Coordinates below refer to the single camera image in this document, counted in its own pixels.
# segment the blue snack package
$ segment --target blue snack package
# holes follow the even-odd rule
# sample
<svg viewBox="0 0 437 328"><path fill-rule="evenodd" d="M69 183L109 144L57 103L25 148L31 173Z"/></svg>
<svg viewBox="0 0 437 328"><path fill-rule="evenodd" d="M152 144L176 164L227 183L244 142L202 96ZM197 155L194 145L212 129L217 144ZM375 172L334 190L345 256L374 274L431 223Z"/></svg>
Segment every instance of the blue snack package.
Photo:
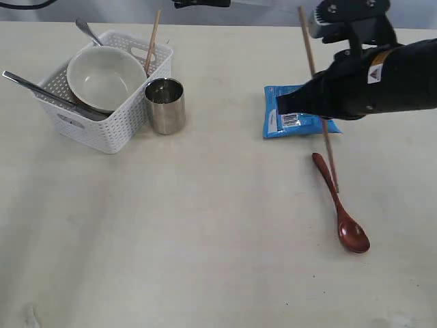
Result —
<svg viewBox="0 0 437 328"><path fill-rule="evenodd" d="M264 138L285 137L287 135L315 135L323 133L322 123L316 115L291 113L278 114L277 96L290 94L301 85L269 85L264 88L266 94L266 118L264 120ZM341 133L333 120L328 120L329 133Z"/></svg>

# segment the stainless steel cup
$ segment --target stainless steel cup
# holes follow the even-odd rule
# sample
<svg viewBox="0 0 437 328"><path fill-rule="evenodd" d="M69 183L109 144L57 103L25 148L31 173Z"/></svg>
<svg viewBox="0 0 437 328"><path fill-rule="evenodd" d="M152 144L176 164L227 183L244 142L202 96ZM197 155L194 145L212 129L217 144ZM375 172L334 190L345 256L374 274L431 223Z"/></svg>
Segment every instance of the stainless steel cup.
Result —
<svg viewBox="0 0 437 328"><path fill-rule="evenodd" d="M153 129L170 135L185 125L184 88L175 79L157 79L147 84L147 114Z"/></svg>

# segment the bowl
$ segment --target bowl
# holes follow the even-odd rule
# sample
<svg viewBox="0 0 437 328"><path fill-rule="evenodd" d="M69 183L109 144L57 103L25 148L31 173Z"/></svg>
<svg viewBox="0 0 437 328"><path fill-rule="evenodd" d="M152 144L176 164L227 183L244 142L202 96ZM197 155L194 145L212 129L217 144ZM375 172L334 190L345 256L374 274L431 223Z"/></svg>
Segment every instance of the bowl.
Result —
<svg viewBox="0 0 437 328"><path fill-rule="evenodd" d="M139 61L111 46L84 49L67 67L67 82L73 94L103 113L114 112L146 79Z"/></svg>

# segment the white table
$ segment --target white table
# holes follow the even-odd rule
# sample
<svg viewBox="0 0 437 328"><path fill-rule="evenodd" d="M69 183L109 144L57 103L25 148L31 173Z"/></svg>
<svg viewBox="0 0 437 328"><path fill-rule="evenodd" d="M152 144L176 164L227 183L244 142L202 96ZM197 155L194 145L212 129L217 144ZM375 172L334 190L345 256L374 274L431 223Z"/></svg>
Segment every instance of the white table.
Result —
<svg viewBox="0 0 437 328"><path fill-rule="evenodd" d="M437 327L437 111L338 122L341 199L371 239L356 256L310 159L322 138L262 138L263 86L309 78L300 29L158 39L186 128L145 127L116 155L58 135L0 79L0 327L22 327L30 301L43 328ZM0 23L0 41L1 68L35 82L88 42L72 23ZM318 69L342 48L313 40Z"/></svg>

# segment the wooden chopstick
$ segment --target wooden chopstick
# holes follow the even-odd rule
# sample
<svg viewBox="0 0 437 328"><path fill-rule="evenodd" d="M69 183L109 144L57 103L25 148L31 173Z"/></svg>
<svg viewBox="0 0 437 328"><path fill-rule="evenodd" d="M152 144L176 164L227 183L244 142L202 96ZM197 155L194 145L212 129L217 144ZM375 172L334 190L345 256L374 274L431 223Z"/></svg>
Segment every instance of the wooden chopstick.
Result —
<svg viewBox="0 0 437 328"><path fill-rule="evenodd" d="M145 58L144 70L147 77L149 77L150 60L152 58L152 52L155 48L155 38L156 38L156 32L158 31L158 24L159 24L160 17L161 17L161 9L159 9L156 13L155 23L153 24L152 36L150 37L149 51L147 52L147 57Z"/></svg>
<svg viewBox="0 0 437 328"><path fill-rule="evenodd" d="M302 27L302 35L303 35L303 40L305 43L305 50L307 51L309 70L311 72L311 76L314 76L315 75L315 65L314 65L313 51L311 50L311 44L309 43L307 17L305 15L305 9L301 5L298 7L298 11L299 11L300 27ZM323 137L325 140L326 151L328 153L330 171L331 171L331 174L333 176L335 190L338 193L339 192L339 183L337 181L337 171L335 169L335 164L334 164L333 148L330 144L328 123L323 118L320 118L320 120L322 121Z"/></svg>

